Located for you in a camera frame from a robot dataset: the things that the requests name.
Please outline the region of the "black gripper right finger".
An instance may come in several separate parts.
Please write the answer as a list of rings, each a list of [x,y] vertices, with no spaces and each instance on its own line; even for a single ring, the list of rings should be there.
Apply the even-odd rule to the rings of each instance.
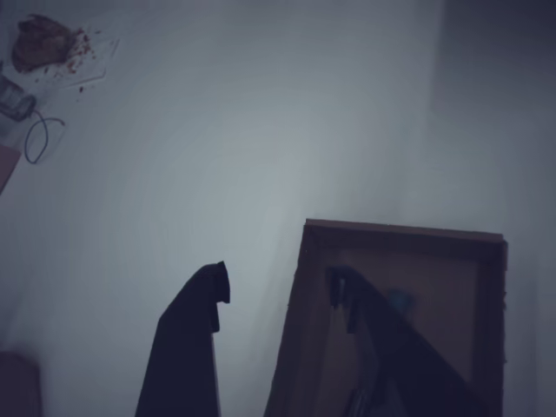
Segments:
[[[368,414],[499,415],[499,266],[402,265],[381,278],[335,266],[327,278]]]

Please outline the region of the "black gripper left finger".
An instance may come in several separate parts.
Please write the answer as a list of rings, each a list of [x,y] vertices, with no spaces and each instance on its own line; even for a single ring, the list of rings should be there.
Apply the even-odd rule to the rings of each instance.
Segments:
[[[137,416],[219,416],[213,334],[217,304],[230,303],[225,263],[198,269],[162,313],[156,327]]]

